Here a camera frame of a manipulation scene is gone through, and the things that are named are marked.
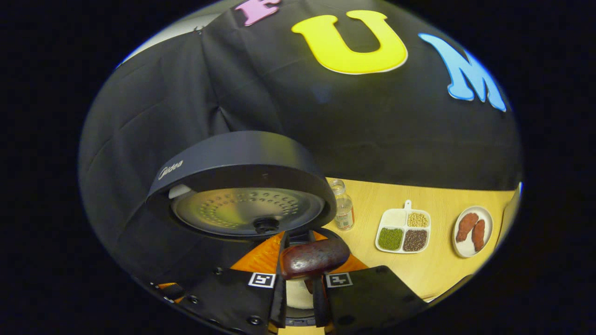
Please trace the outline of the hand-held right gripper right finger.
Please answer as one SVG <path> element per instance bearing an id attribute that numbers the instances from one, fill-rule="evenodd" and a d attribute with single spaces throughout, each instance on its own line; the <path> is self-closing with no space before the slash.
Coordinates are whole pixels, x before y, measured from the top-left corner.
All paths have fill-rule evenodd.
<path id="1" fill-rule="evenodd" d="M 379 335 L 427 308 L 387 266 L 331 273 L 347 259 L 314 257 L 315 320 L 326 335 Z"/>

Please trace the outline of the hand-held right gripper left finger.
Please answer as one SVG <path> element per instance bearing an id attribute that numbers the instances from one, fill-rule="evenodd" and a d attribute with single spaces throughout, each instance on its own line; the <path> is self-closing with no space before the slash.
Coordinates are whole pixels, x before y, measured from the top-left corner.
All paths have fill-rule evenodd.
<path id="1" fill-rule="evenodd" d="M 258 244 L 232 266 L 215 267 L 186 288 L 186 310 L 226 335 L 276 335 L 285 327 L 286 288 L 279 272 L 285 233 Z"/>

